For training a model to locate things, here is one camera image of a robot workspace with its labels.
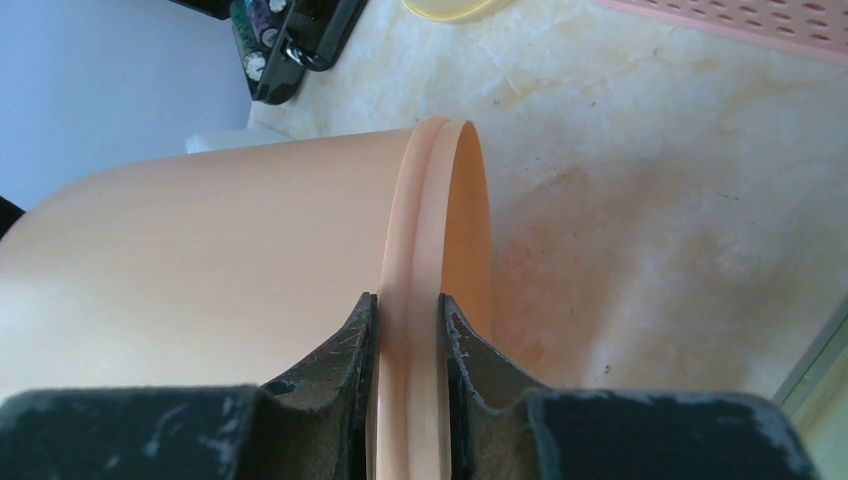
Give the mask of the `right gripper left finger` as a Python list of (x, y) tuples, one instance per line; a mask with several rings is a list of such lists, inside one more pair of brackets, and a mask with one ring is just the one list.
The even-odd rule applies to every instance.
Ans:
[(5, 479), (363, 479), (378, 301), (263, 385), (29, 390), (1, 407)]

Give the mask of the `pink plastic basket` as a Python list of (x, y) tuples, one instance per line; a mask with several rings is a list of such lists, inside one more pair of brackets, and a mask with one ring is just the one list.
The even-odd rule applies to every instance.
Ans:
[(847, 64), (847, 0), (609, 0), (600, 4), (765, 48)]

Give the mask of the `yellow capybara bucket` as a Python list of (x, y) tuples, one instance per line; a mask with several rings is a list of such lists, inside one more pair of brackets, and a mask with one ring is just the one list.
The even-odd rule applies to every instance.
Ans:
[(485, 17), (510, 0), (403, 0), (414, 15), (440, 23), (464, 23)]

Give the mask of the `white perforated plastic basket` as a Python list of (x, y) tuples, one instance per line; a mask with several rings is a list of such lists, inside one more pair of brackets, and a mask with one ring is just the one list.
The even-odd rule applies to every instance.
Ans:
[(216, 130), (190, 136), (185, 143), (188, 154), (228, 150), (289, 142), (290, 138), (262, 125), (238, 130)]

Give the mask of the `orange capybara bucket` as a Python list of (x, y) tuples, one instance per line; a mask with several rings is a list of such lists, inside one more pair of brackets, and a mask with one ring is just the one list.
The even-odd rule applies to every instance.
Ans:
[(260, 386), (369, 293), (366, 477), (446, 479), (439, 300), (489, 326), (490, 261), (469, 122), (110, 169), (32, 208), (1, 240), (1, 407), (41, 389)]

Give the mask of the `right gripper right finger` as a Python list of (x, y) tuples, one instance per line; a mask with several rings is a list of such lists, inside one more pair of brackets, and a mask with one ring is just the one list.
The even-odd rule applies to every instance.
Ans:
[(439, 300), (455, 479), (816, 479), (789, 419), (729, 392), (555, 389)]

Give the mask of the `green plastic basket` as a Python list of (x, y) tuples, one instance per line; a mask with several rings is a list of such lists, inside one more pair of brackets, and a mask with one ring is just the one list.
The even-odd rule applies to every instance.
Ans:
[(824, 479), (847, 477), (847, 316), (834, 318), (774, 400), (790, 417)]

